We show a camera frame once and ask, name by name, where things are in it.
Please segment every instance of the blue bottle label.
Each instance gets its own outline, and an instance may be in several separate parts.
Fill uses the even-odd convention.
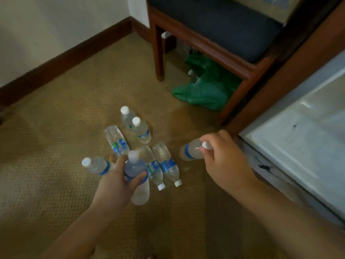
[[[147,132],[144,135],[138,135],[139,138],[145,138],[149,135],[150,131],[147,130]]]
[[[109,172],[110,169],[110,162],[106,160],[107,166],[106,168],[103,170],[103,172],[101,172],[99,175],[105,175],[106,173]]]
[[[112,150],[116,153],[116,155],[119,155],[119,149],[122,148],[123,146],[127,145],[127,142],[125,139],[120,139],[114,142],[111,147]]]
[[[190,159],[194,159],[194,158],[189,154],[188,149],[189,149],[189,144],[187,144],[186,147],[185,147],[185,154],[186,154],[186,156],[187,156],[188,158],[190,158]]]
[[[146,176],[144,177],[144,179],[141,180],[140,184],[143,184],[144,182],[146,182],[146,180],[148,179],[148,174],[146,174]],[[125,175],[125,179],[126,179],[126,182],[128,183],[130,180],[132,180],[133,178],[135,177],[131,177],[131,176],[128,176],[127,174]]]
[[[168,171],[171,167],[173,167],[175,164],[174,159],[170,157],[168,160],[162,161],[160,163],[160,166],[162,167],[163,172]]]
[[[157,160],[154,160],[153,162],[149,163],[147,165],[147,172],[151,174],[153,171],[159,169],[159,163]]]

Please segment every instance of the plastic bag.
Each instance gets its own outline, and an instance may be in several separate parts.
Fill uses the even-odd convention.
[[[173,95],[189,104],[221,111],[242,79],[203,54],[190,54],[185,63],[199,78],[195,83],[176,87]]]

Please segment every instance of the person's left arm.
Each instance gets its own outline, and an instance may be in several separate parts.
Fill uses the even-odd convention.
[[[91,206],[41,255],[41,259],[89,258],[101,235],[126,207],[145,177],[142,172],[129,183],[124,179],[125,161],[121,156],[115,169],[104,175]]]

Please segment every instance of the baseboard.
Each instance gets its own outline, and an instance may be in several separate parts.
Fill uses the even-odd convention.
[[[133,17],[127,17],[39,67],[27,72],[21,77],[0,87],[0,106],[6,108],[14,104],[24,96],[134,31],[137,32],[141,38],[150,42],[150,29]],[[174,36],[163,39],[163,51],[168,52],[174,49],[175,46],[176,38]]]

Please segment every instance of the black cushion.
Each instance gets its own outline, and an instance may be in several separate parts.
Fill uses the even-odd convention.
[[[256,63],[282,24],[232,0],[149,0],[189,29]]]

